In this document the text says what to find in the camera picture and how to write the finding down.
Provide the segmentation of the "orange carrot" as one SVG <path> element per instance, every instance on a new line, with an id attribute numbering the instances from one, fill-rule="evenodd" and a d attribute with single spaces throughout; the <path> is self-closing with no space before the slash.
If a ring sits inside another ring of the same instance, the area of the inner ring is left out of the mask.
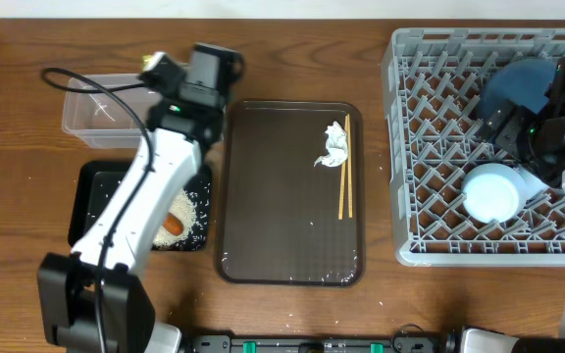
<path id="1" fill-rule="evenodd" d="M 179 236 L 183 233 L 182 222 L 172 213 L 168 213 L 162 227 L 172 236 Z"/>

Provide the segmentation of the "pile of white rice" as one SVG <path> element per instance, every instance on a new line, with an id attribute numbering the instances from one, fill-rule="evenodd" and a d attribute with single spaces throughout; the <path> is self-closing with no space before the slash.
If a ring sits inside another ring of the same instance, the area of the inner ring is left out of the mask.
<path id="1" fill-rule="evenodd" d="M 161 226 L 153 240 L 154 249 L 194 251 L 202 246 L 203 225 L 199 220 L 196 203 L 191 200 L 191 196 L 195 196 L 195 193 L 181 190 L 174 198 L 168 212 L 174 214 L 182 222 L 183 233 L 179 236 L 172 236 Z"/>

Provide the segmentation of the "light blue small bowl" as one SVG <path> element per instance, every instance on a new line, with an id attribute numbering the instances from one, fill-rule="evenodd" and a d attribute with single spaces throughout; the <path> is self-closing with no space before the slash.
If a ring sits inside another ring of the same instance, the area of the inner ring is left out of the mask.
<path id="1" fill-rule="evenodd" d="M 510 220 L 527 201 L 527 185 L 519 173 L 495 163 L 479 165 L 467 173 L 461 192 L 467 213 L 486 224 Z"/>

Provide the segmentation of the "light blue cup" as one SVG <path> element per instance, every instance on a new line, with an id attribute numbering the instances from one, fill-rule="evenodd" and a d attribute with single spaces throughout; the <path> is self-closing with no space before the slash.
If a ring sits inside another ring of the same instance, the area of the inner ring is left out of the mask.
<path id="1" fill-rule="evenodd" d="M 537 176 L 535 176 L 522 166 L 518 166 L 516 168 L 516 171 L 524 181 L 525 196 L 527 200 L 533 199 L 535 196 L 548 190 L 547 184 L 542 182 Z"/>

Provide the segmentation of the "blue plate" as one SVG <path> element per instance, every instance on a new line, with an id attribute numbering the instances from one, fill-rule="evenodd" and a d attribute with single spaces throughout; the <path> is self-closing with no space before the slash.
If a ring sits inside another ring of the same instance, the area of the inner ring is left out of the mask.
<path id="1" fill-rule="evenodd" d="M 554 80 L 556 64 L 545 59 L 523 59 L 510 63 L 484 85 L 476 116 L 487 119 L 505 100 L 538 113 L 548 102 L 545 95 Z"/>

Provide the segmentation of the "white tissue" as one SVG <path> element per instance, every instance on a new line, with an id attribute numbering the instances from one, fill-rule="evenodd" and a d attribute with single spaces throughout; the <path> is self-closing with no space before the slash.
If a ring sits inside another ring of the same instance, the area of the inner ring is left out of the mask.
<path id="1" fill-rule="evenodd" d="M 329 168 L 339 167 L 348 158 L 347 133 L 338 122 L 333 122 L 327 127 L 325 134 L 327 135 L 325 143 L 327 154 L 318 157 L 314 166 L 322 164 Z"/>

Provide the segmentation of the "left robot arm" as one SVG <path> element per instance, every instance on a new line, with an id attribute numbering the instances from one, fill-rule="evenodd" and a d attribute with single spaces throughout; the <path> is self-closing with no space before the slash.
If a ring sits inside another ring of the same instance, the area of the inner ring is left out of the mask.
<path id="1" fill-rule="evenodd" d="M 182 334 L 156 319 L 141 277 L 153 239 L 175 196 L 201 169 L 222 136 L 231 88 L 244 59 L 229 48 L 197 43 L 188 66 L 167 53 L 144 64 L 141 86 L 160 94 L 146 119 L 95 80 L 84 93 L 112 99 L 140 130 L 128 172 L 92 227 L 69 255 L 47 254 L 37 271 L 45 339 L 70 352 L 177 352 Z"/>

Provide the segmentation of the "yellow snack packet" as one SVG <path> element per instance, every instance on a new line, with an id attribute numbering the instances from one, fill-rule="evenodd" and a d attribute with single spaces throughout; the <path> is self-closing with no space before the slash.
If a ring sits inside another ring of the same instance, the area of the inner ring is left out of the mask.
<path id="1" fill-rule="evenodd" d="M 145 67 L 147 64 L 149 64 L 152 60 L 153 56 L 152 55 L 144 55 L 142 57 L 142 66 Z"/>

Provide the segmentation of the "wooden chopstick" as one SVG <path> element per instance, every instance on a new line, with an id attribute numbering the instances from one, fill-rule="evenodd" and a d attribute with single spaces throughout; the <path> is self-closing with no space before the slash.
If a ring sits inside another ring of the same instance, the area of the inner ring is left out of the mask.
<path id="1" fill-rule="evenodd" d="M 344 131 L 348 133 L 348 125 L 349 125 L 349 115 L 346 115 L 344 121 Z M 341 164 L 340 170 L 340 188 L 339 188 L 339 202 L 338 202 L 338 219 L 343 219 L 343 205 L 344 205 L 344 197 L 345 197 L 345 176 L 346 176 L 346 160 L 344 159 L 343 163 Z"/>
<path id="2" fill-rule="evenodd" d="M 352 181 L 352 147 L 351 147 L 351 119 L 348 114 L 345 118 L 345 131 L 347 137 L 347 191 L 348 191 L 348 218 L 353 217 L 353 181 Z"/>

